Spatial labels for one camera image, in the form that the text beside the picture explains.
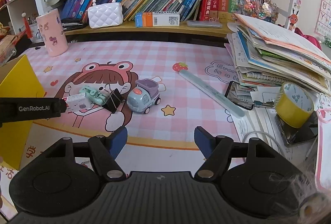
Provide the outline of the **white quilted pearl handbag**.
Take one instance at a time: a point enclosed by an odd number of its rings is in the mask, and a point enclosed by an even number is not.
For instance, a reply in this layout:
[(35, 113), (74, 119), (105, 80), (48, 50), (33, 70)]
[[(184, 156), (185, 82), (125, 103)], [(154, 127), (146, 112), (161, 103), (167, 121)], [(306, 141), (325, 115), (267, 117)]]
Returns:
[(92, 6), (88, 8), (88, 20), (91, 29), (119, 26), (124, 21), (122, 5), (115, 0), (103, 4), (96, 4), (96, 0), (92, 0)]

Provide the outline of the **small white staple box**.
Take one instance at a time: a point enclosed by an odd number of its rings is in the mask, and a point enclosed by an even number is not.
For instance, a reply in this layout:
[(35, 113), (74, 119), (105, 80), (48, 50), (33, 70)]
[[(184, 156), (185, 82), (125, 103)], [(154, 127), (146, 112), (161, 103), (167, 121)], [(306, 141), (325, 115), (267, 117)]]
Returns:
[(62, 98), (66, 103), (66, 112), (73, 113), (83, 109), (90, 109), (92, 103), (87, 98), (86, 93), (79, 93)]

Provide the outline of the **mint green toy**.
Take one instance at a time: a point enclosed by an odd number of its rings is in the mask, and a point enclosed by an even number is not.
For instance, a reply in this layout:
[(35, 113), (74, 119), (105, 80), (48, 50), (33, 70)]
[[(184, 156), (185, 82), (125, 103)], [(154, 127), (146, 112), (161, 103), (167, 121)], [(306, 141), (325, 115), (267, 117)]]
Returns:
[(89, 86), (84, 86), (79, 90), (79, 93), (85, 93), (87, 99), (93, 104), (103, 106), (108, 101), (108, 96), (102, 94), (99, 90), (95, 90)]

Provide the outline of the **colourful hair clip holder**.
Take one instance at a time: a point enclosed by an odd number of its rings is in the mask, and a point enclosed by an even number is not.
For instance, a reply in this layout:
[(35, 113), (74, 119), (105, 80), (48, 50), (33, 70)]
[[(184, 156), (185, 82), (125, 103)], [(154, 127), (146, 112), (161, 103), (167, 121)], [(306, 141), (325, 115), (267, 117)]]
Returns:
[(271, 0), (235, 0), (233, 13), (258, 18), (273, 24), (278, 19), (277, 5)]

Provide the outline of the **orange white medicine box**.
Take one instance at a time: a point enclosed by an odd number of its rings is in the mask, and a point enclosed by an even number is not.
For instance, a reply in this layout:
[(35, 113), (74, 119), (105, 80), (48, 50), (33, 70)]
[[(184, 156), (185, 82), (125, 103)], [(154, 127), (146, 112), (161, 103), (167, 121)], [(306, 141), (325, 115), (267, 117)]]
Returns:
[(139, 12), (135, 16), (135, 26), (138, 28), (179, 25), (180, 14), (178, 12)]

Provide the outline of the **yellow cardboard box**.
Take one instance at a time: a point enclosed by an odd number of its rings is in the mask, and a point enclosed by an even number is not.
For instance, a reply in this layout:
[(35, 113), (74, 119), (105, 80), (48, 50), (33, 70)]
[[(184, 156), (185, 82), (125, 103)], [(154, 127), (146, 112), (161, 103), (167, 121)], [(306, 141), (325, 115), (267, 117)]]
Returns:
[(5, 167), (20, 169), (32, 126), (23, 98), (44, 96), (44, 89), (26, 55), (1, 66), (1, 158)]

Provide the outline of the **pink sticker cylinder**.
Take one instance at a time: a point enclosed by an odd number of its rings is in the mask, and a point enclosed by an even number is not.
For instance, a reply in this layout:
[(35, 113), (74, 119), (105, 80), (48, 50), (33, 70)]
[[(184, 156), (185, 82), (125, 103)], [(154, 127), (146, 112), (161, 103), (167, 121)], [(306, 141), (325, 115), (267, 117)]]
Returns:
[(55, 8), (36, 18), (39, 33), (44, 41), (47, 53), (51, 57), (59, 56), (68, 49), (58, 9)]

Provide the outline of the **pink checkered tablecloth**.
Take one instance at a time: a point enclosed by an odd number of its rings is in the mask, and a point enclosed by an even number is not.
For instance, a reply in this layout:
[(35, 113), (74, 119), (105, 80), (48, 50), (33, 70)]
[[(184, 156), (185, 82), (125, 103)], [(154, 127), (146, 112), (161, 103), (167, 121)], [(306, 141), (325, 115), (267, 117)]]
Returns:
[(73, 43), (56, 57), (50, 57), (44, 48), (28, 49), (26, 56), (49, 97), (93, 63), (121, 62), (139, 78), (161, 83), (161, 103), (148, 114), (134, 113), (126, 125), (127, 144), (116, 159), (126, 173), (195, 173), (204, 161), (194, 144), (197, 126), (210, 134), (239, 140), (230, 113), (173, 69), (176, 63), (184, 63), (191, 73), (223, 93), (235, 73), (225, 48), (175, 42), (100, 41)]

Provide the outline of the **yellow tape roll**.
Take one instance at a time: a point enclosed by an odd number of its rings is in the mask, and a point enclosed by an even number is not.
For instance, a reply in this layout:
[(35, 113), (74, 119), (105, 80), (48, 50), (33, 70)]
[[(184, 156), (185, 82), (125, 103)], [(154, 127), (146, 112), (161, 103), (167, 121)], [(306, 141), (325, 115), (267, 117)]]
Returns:
[(314, 103), (307, 92), (292, 82), (282, 84), (274, 101), (278, 116), (289, 126), (299, 129), (314, 111)]

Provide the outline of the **blue purple toy truck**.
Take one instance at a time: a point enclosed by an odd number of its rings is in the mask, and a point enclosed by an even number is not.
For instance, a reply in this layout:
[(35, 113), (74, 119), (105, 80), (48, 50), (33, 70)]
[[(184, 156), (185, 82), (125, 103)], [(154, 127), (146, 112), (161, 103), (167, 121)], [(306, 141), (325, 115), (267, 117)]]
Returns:
[(161, 102), (159, 84), (152, 79), (136, 80), (136, 87), (127, 96), (126, 104), (131, 111), (148, 114), (150, 108)]

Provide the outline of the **stack of paper booklets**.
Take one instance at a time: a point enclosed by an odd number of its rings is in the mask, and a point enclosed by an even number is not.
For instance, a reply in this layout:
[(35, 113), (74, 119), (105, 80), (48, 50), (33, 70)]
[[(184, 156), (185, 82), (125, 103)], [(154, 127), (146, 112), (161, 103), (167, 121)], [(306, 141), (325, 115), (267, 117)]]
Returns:
[(227, 35), (239, 84), (279, 87), (285, 82), (317, 93), (330, 106), (330, 58), (304, 37), (257, 18), (233, 15)]

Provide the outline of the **light green ruler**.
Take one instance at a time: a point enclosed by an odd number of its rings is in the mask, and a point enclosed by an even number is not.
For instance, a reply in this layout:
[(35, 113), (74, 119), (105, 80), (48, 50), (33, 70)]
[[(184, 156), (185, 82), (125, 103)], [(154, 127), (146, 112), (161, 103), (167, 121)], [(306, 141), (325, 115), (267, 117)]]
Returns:
[(204, 82), (199, 77), (195, 76), (194, 74), (192, 74), (188, 70), (180, 70), (179, 74), (180, 74), (181, 77), (183, 77), (184, 79), (189, 81), (191, 84), (193, 84), (195, 87), (197, 87), (203, 93), (208, 95), (210, 98), (212, 98), (218, 104), (220, 104), (225, 109), (227, 109), (235, 117), (243, 118), (245, 116), (245, 113), (241, 108), (239, 108), (236, 104), (231, 102), (223, 94), (218, 92), (211, 85), (207, 84), (206, 82)]

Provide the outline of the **black binder clip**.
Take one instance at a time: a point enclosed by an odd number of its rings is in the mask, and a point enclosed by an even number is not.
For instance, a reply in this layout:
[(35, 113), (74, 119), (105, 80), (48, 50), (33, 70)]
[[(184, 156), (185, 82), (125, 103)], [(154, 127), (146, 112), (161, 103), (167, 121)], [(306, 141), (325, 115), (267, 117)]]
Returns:
[(111, 113), (115, 113), (120, 104), (124, 100), (118, 89), (111, 89), (110, 84), (106, 84), (104, 87), (104, 93), (102, 93), (104, 101), (102, 107)]

